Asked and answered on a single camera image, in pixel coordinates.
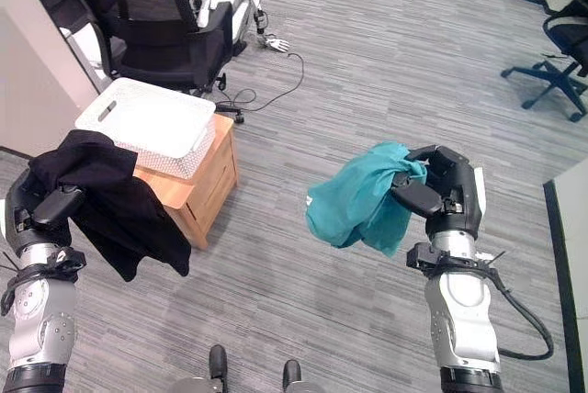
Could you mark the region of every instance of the power cord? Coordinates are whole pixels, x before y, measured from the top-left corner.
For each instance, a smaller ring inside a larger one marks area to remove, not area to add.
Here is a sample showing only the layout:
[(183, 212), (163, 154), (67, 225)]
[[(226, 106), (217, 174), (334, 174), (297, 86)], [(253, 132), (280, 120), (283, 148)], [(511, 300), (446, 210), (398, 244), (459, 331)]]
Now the power cord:
[[(238, 107), (240, 108), (242, 111), (250, 111), (250, 112), (254, 112), (254, 111), (261, 111), (264, 108), (266, 108), (267, 106), (273, 104), (274, 102), (276, 102), (279, 98), (285, 96), (285, 95), (289, 95), (290, 93), (294, 92), (298, 87), (300, 87), (300, 85), (302, 84), (302, 81), (304, 80), (304, 59), (298, 55), (298, 53), (289, 53), (288, 54), (288, 58), (290, 56), (297, 56), (300, 59), (300, 79), (298, 80), (298, 82), (296, 83), (296, 85), (292, 88), (290, 88), (288, 91), (277, 95), (276, 97), (274, 97), (273, 99), (270, 99), (269, 101), (267, 101), (265, 104), (263, 104), (262, 106), (258, 107), (258, 108), (242, 108), (239, 107), (240, 104), (243, 105), (247, 105), (247, 104), (252, 104), (256, 99), (257, 99), (257, 92), (253, 89), (253, 88), (244, 88), (243, 90), (239, 91), (234, 98), (231, 98), (229, 95), (227, 95), (226, 93), (224, 93), (222, 90), (219, 89), (219, 91), (227, 98), (226, 101), (220, 101), (217, 102), (216, 104), (229, 104), (231, 105), (231, 107)], [(241, 96), (242, 94), (244, 94), (245, 92), (251, 92), (251, 94), (253, 95), (250, 99), (248, 100), (244, 100), (244, 101), (239, 101), (239, 96)]]

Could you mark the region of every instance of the white robot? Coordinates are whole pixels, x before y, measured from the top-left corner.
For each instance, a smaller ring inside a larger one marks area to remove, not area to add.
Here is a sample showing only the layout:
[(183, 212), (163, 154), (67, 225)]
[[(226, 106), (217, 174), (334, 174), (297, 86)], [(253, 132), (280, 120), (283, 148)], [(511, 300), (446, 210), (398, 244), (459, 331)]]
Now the white robot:
[(261, 0), (190, 0), (198, 26), (204, 28), (209, 23), (212, 12), (219, 3), (229, 2), (232, 5), (232, 43), (233, 56), (239, 55), (247, 47), (243, 40), (245, 32), (253, 20), (257, 27), (259, 42), (275, 51), (287, 52), (289, 43), (275, 35), (266, 34), (267, 14), (261, 7)]

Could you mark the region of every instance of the gray carpet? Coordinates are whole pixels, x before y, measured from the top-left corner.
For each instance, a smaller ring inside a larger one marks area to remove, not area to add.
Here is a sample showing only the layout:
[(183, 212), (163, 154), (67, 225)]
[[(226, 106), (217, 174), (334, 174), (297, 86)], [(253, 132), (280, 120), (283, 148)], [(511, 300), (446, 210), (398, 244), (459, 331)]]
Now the gray carpet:
[[(546, 322), (556, 346), (545, 362), (504, 358), (505, 390), (569, 391), (541, 186), (588, 155), (588, 119), (567, 121), (572, 108), (558, 92), (524, 111), (542, 83), (499, 76), (555, 51), (541, 8), (519, 0), (263, 2), (268, 31), (305, 58), (304, 84), (236, 130), (241, 186), (209, 250), (192, 254), (188, 277), (147, 259), (125, 284), (73, 230), (88, 267), (77, 284), (68, 390), (162, 391), (206, 373), (208, 349), (221, 342), (235, 393), (278, 392), (290, 357), (332, 393), (439, 391), (425, 280), (404, 266), (424, 223), (413, 218), (389, 260), (361, 245), (337, 251), (313, 239), (303, 217), (309, 185), (372, 145), (398, 140), (445, 144), (484, 167), (479, 247), (508, 252), (503, 280)], [(227, 93), (252, 87), (261, 105), (294, 85), (300, 66), (249, 40), (227, 66)], [(0, 153), (0, 195), (24, 165)], [(2, 271), (0, 285), (8, 277)], [(542, 352), (530, 326), (492, 293), (500, 344)], [(2, 366), (12, 324), (0, 321)]]

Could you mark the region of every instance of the black cloth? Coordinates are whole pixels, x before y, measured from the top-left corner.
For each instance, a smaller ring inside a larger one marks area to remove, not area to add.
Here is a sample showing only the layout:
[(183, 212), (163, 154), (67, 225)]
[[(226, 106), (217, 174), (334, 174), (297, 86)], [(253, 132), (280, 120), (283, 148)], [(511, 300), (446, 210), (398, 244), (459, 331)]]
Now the black cloth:
[(76, 129), (28, 165), (48, 194), (60, 185), (84, 189), (85, 202), (72, 220), (125, 281), (145, 256), (186, 276), (190, 244), (152, 189), (133, 177), (136, 161), (136, 152), (104, 134)]

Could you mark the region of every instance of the white plastic basket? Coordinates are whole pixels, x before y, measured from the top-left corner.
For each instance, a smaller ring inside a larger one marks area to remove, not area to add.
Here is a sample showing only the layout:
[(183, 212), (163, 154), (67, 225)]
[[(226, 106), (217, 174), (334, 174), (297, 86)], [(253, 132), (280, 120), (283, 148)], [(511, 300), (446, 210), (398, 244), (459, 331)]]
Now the white plastic basket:
[(119, 78), (75, 121), (139, 154), (137, 164), (183, 179), (194, 175), (214, 141), (213, 102)]

